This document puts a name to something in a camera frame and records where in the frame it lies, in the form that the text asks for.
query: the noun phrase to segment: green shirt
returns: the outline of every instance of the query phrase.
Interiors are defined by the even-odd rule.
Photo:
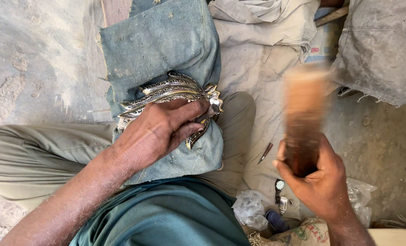
[[[143,183],[109,199],[70,246],[250,245],[235,200],[188,177]]]

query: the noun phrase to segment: clear plastic bag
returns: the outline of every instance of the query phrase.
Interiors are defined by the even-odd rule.
[[[371,208],[367,208],[366,205],[371,200],[370,192],[375,191],[377,187],[351,178],[347,178],[346,184],[350,204],[358,219],[368,228],[370,226]]]
[[[232,208],[239,222],[259,231],[268,227],[268,221],[264,217],[262,194],[255,190],[239,191],[236,198]]]

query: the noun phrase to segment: engraved metal piece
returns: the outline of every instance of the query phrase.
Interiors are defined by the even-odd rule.
[[[188,102],[206,100],[219,107],[220,112],[217,115],[222,113],[222,100],[219,99],[220,93],[217,91],[216,85],[209,84],[202,88],[193,78],[184,74],[169,71],[167,75],[166,81],[140,86],[139,89],[145,94],[143,98],[121,103],[127,111],[118,117],[123,118],[126,126],[142,113],[147,103],[165,103],[179,98],[186,99]],[[186,147],[192,149],[195,142],[207,131],[209,122],[210,117],[201,121],[204,124],[203,130],[186,138]]]

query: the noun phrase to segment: hand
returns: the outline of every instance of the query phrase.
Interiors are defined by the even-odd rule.
[[[189,121],[205,113],[209,105],[207,101],[188,103],[184,99],[147,104],[111,146],[113,162],[125,172],[150,166],[176,149],[185,138],[203,130],[203,124]]]
[[[282,178],[294,194],[316,215],[330,222],[342,222],[353,218],[354,212],[347,193],[345,166],[335,154],[324,134],[320,138],[318,171],[305,178],[293,174],[285,160],[285,141],[279,144],[277,160],[273,161]]]

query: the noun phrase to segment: khaki trousers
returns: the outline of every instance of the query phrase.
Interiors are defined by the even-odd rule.
[[[236,196],[250,145],[256,105],[246,92],[229,95],[217,119],[224,138],[223,168],[193,177]],[[0,126],[0,196],[25,209],[74,177],[112,144],[114,125],[47,124]]]

